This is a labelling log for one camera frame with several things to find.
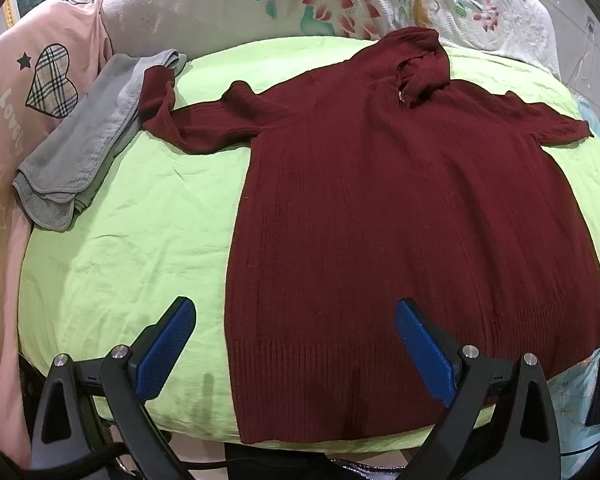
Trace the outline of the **grey folded towel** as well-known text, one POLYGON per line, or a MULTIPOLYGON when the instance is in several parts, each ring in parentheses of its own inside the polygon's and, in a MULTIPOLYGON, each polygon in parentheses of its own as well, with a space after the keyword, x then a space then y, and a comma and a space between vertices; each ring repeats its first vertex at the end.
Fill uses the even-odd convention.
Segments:
POLYGON ((86 96, 18 167, 12 187, 29 219, 47 231, 68 230, 91 205, 114 159, 140 131, 146 70, 181 73, 187 56, 174 49, 148 58, 114 55, 86 96))

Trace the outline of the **light green bed sheet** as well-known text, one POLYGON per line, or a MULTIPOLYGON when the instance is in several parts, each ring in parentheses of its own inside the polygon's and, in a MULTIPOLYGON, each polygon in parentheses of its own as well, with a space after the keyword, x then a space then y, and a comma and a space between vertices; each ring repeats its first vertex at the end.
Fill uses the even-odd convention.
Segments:
MULTIPOLYGON (((261 40, 189 61, 176 107, 221 96, 234 80, 260 92, 347 60, 373 41, 335 37, 261 40)), ((574 97, 545 70, 445 47, 453 78, 492 93, 513 91, 580 118, 574 97)), ((130 344, 177 296, 197 325, 162 393, 147 408, 166 430, 239 443, 224 336, 224 287, 248 148, 189 156, 145 131, 114 160, 91 206, 66 232, 35 228, 23 259, 20 349, 40 372, 68 353, 84 360, 130 344)))

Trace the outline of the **dark red knit sweater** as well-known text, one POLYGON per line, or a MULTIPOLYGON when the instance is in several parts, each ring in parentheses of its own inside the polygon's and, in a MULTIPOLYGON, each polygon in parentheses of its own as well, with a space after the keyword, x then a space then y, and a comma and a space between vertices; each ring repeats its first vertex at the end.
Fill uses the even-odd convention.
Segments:
POLYGON ((411 298, 488 356, 554 376, 600 345, 600 263, 552 146, 580 120, 452 77, 438 35, 404 28, 265 92, 174 104, 144 76, 140 121, 194 155, 250 164, 226 274, 239 437, 313 443, 402 434, 442 406, 399 339, 411 298))

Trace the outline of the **light blue patterned bedding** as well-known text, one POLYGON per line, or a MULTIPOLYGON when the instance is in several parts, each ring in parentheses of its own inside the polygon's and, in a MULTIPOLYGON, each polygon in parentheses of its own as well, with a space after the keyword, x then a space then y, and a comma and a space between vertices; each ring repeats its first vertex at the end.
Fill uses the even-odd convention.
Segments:
MULTIPOLYGON (((592 138, 569 153, 550 150, 550 154, 571 184, 600 260, 600 120, 587 100, 575 99, 574 107, 588 123, 592 138)), ((568 479, 600 443, 600 348, 548 386, 562 450, 562 478, 568 479)))

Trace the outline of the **white floral quilt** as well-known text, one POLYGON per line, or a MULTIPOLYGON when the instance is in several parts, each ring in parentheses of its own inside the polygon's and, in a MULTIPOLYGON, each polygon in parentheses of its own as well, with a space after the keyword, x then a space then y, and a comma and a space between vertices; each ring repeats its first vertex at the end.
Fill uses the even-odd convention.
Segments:
POLYGON ((294 36, 376 40, 407 27, 437 31, 444 44, 559 70, 555 29, 539 0, 102 0, 118 52, 173 48, 190 58, 294 36))

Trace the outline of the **pink heart print pillow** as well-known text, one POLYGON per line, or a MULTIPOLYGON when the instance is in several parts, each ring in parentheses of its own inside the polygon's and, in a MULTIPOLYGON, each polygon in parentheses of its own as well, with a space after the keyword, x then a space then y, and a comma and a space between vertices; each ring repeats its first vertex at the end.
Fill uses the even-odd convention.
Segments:
POLYGON ((19 466, 30 438, 19 378, 17 300, 31 225, 16 169, 68 115, 110 58, 102 0, 46 0, 0 36, 0 450, 19 466))

